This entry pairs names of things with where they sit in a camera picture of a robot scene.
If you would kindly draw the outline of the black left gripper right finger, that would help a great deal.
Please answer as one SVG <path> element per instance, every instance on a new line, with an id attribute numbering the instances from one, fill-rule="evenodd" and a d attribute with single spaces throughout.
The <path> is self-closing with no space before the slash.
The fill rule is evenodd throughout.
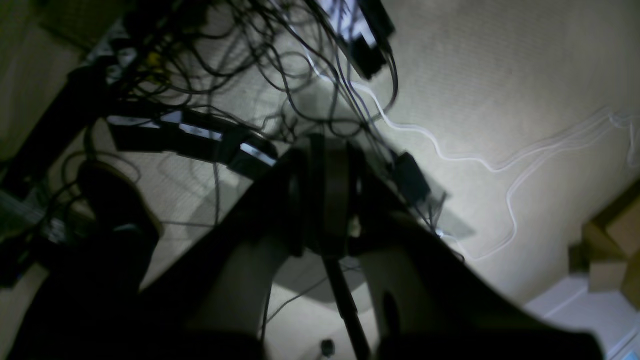
<path id="1" fill-rule="evenodd" d="M 376 360 L 601 360 L 594 335 L 550 325 L 514 305 L 424 228 L 350 151 L 361 233 L 350 245 L 366 278 Z"/>

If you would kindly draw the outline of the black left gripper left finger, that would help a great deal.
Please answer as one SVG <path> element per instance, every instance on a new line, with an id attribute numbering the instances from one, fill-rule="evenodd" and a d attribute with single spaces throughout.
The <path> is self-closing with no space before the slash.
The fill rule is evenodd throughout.
<path id="1" fill-rule="evenodd" d="M 142 290 L 135 358 L 265 359 L 258 327 L 275 274 L 298 250 L 286 215 L 291 180 L 304 164 L 288 151 Z"/>

